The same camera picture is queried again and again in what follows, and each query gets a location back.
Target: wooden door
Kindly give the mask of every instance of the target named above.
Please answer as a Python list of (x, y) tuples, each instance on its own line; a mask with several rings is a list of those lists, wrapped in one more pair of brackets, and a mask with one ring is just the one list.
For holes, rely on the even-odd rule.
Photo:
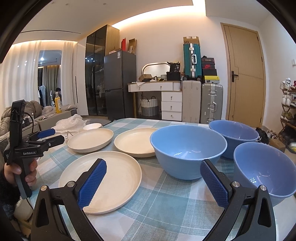
[(236, 26), (223, 27), (230, 68), (228, 120), (260, 127), (265, 102), (265, 70), (258, 33)]

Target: cove lighting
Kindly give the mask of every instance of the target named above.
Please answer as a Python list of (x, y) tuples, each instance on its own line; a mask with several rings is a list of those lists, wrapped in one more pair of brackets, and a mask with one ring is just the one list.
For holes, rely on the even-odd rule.
[(168, 7), (153, 10), (150, 12), (145, 12), (125, 20), (113, 24), (112, 27), (121, 29), (128, 27), (130, 24), (138, 23), (141, 21), (155, 20), (163, 17), (178, 16), (178, 15), (188, 15), (188, 14), (197, 14), (201, 16), (206, 15), (205, 10), (205, 0), (192, 0), (193, 6), (178, 6), (178, 7)]

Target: human hand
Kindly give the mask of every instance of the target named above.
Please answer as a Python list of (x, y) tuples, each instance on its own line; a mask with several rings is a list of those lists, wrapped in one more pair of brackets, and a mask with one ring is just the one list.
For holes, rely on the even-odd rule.
[[(32, 161), (32, 163), (30, 164), (29, 168), (30, 168), (30, 171), (31, 173), (29, 175), (27, 175), (25, 177), (25, 181), (28, 183), (28, 185), (31, 187), (33, 186), (34, 184), (36, 184), (36, 174), (37, 174), (37, 168), (38, 164), (37, 164), (37, 159), (34, 159)], [(5, 163), (4, 165), (4, 177), (5, 179), (10, 183), (12, 184), (13, 186), (16, 186), (16, 181), (15, 181), (15, 177), (14, 177), (14, 174), (21, 174), (22, 172), (22, 169), (19, 165), (13, 163), (11, 165), (7, 165)]]

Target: silver bolt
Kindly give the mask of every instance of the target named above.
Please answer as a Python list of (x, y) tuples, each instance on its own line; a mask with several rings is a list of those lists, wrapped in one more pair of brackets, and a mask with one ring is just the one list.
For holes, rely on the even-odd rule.
[(236, 188), (238, 188), (240, 186), (240, 183), (237, 181), (232, 182), (232, 185)]
[(267, 190), (266, 186), (264, 186), (264, 185), (260, 185), (260, 188), (261, 188), (262, 191), (266, 191)]
[(46, 186), (46, 185), (43, 185), (43, 186), (40, 188), (41, 191), (45, 191), (46, 189), (47, 189), (47, 186)]
[(67, 183), (67, 186), (68, 187), (73, 187), (75, 185), (75, 182), (74, 181), (69, 181), (68, 183)]

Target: yellow bottle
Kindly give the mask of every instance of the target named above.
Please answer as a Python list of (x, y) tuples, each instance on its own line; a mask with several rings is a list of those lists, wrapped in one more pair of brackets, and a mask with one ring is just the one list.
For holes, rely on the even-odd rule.
[(61, 107), (61, 98), (59, 97), (59, 92), (56, 92), (56, 97), (54, 99), (54, 102), (56, 104), (56, 113), (61, 113), (62, 112), (62, 107)]

